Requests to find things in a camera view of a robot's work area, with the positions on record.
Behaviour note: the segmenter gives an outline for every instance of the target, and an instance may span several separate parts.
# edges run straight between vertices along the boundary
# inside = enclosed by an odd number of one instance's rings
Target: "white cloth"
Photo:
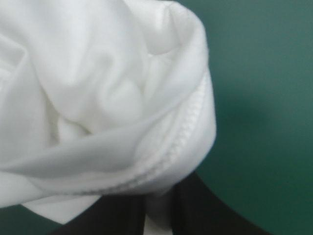
[[[176,2],[1,0],[0,206],[64,223],[97,195],[181,180],[215,138],[207,64]],[[91,196],[64,218],[43,209],[64,194]]]

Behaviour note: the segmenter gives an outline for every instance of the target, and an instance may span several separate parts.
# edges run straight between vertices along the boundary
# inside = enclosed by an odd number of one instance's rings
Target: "white fabric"
[[[1,0],[0,206],[66,222],[97,195],[181,180],[215,138],[207,56],[176,2]],[[66,218],[31,202],[65,194]]]

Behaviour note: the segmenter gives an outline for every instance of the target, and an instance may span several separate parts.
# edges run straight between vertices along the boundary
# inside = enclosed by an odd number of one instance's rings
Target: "green background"
[[[203,21],[218,134],[198,173],[274,235],[313,234],[313,1],[179,0]],[[58,227],[21,206],[0,234]]]

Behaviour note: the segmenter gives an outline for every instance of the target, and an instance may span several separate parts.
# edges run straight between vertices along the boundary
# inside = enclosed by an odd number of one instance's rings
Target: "crumpled fabric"
[[[172,186],[214,141],[207,65],[173,1],[0,1],[0,206]],[[192,144],[166,162],[194,100]]]

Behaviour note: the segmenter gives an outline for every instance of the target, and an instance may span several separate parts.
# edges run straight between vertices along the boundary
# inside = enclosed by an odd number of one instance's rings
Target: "white garment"
[[[184,178],[215,138],[207,56],[176,2],[1,0],[0,207],[65,223]]]

